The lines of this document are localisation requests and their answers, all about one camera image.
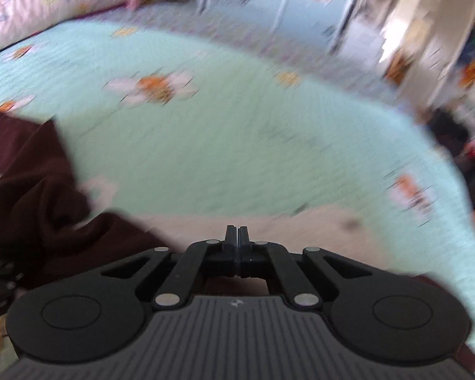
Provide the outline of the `maroon and cream raglan shirt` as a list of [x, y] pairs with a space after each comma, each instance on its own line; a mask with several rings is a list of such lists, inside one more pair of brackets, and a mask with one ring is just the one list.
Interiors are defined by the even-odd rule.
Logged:
[[174, 240], [92, 215], [53, 121], [0, 112], [0, 314], [18, 355], [4, 379], [473, 379], [468, 312], [424, 275], [399, 275], [323, 244], [281, 244], [322, 299], [313, 310], [257, 278], [213, 277], [181, 308], [153, 299], [193, 243], [228, 220], [189, 220]]

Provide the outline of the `mint quilted floral bedspread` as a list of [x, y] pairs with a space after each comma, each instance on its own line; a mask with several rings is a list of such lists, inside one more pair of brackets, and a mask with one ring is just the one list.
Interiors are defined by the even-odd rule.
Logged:
[[463, 177], [394, 106], [194, 37], [65, 22], [0, 53], [0, 110], [53, 120], [93, 213], [174, 240], [232, 220], [429, 273], [475, 318], [475, 223]]

